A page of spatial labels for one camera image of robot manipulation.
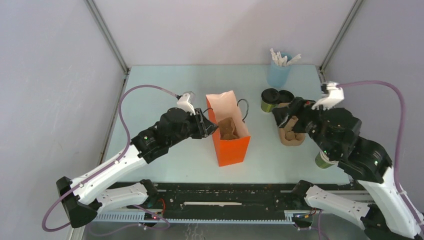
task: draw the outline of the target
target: gift bag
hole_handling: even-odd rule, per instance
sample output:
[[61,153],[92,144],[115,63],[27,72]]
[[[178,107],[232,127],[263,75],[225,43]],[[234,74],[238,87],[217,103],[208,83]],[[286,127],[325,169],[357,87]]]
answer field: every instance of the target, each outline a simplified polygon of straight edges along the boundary
[[249,110],[248,102],[245,99],[237,102],[233,91],[206,95],[209,120],[219,126],[212,139],[220,167],[243,162],[248,150],[251,136],[244,122],[247,114],[242,117],[238,106],[241,100],[246,102]]

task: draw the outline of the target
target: white wall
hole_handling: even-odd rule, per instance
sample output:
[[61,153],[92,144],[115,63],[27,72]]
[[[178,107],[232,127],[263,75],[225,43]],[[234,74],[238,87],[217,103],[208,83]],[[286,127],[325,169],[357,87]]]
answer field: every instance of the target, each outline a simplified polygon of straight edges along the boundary
[[98,162],[124,74],[82,0],[0,1],[0,33],[0,239],[64,239],[43,215]]
[[[400,180],[416,207],[424,211],[424,1],[369,0],[362,5],[334,58],[327,78],[340,83],[381,80],[402,91],[406,126]],[[395,156],[400,108],[384,86],[346,88],[342,105],[362,120],[361,135]]]
[[321,65],[354,0],[97,0],[131,65]]

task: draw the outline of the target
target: blue plastic container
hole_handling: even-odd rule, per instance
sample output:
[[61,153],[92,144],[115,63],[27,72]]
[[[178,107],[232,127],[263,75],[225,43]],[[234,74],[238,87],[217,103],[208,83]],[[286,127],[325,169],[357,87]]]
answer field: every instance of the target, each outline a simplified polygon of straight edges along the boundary
[[[284,56],[287,56],[287,62],[292,60],[292,56],[290,54],[282,52],[281,56],[283,58]],[[286,84],[287,82],[287,78],[289,77],[291,68],[292,68],[292,65],[278,66],[274,63],[273,60],[271,60],[271,65],[269,65],[268,77],[266,78],[266,81],[273,88],[283,87],[284,84]]]

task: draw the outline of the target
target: gray floor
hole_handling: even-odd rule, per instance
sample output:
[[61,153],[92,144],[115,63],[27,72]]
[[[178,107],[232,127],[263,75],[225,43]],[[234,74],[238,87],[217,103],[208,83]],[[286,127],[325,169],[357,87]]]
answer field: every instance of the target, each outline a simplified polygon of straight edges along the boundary
[[[95,222],[95,233],[107,233],[123,223]],[[331,240],[366,240],[365,234],[355,225],[335,215],[321,217],[321,229]],[[84,233],[84,240],[318,240],[315,230],[298,232],[290,225],[265,224],[172,224],[167,230],[146,230],[132,227],[110,236],[95,237]]]

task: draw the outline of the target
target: table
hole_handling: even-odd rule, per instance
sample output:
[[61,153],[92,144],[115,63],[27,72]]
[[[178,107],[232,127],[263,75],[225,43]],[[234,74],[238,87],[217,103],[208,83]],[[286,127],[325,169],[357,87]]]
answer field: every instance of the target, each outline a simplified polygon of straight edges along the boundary
[[[206,94],[233,90],[238,99],[250,105],[246,124],[251,139],[244,162],[219,167],[212,137],[186,139],[169,149],[149,165],[126,175],[120,182],[171,183],[297,183],[306,180],[316,184],[348,184],[341,169],[331,166],[321,169],[315,164],[319,148],[306,138],[301,146],[288,147],[280,143],[272,113],[261,110],[261,92],[269,88],[266,82],[268,65],[187,65],[133,66],[126,90],[142,84],[152,84],[177,94],[193,91],[195,108],[205,110]],[[284,89],[304,99],[321,97],[320,80],[314,65],[293,65]],[[123,119],[131,137],[152,126],[176,99],[153,88],[141,88],[130,93],[122,104]],[[240,106],[242,113],[245,106]],[[109,141],[106,160],[124,148],[126,135],[117,119]]]

